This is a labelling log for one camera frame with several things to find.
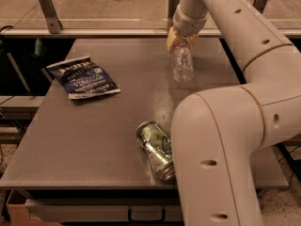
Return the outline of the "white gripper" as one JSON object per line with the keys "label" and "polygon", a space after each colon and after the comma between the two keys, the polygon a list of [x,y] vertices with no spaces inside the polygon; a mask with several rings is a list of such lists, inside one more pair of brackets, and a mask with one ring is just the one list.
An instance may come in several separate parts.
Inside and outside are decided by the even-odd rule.
{"label": "white gripper", "polygon": [[173,15],[173,26],[169,29],[166,39],[166,49],[172,53],[174,48],[180,44],[181,37],[189,37],[188,44],[194,47],[198,40],[198,32],[204,27],[207,21],[208,9],[203,7],[200,10],[192,9],[191,13],[184,11],[178,5]]}

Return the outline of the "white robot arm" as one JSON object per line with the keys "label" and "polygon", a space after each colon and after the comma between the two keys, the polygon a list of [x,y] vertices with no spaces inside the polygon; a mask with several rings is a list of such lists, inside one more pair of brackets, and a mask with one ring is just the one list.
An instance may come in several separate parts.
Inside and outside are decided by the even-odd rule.
{"label": "white robot arm", "polygon": [[257,151],[299,134],[301,54],[246,0],[181,0],[176,32],[191,37],[212,17],[243,85],[183,99],[171,124],[185,226],[263,226],[250,166]]}

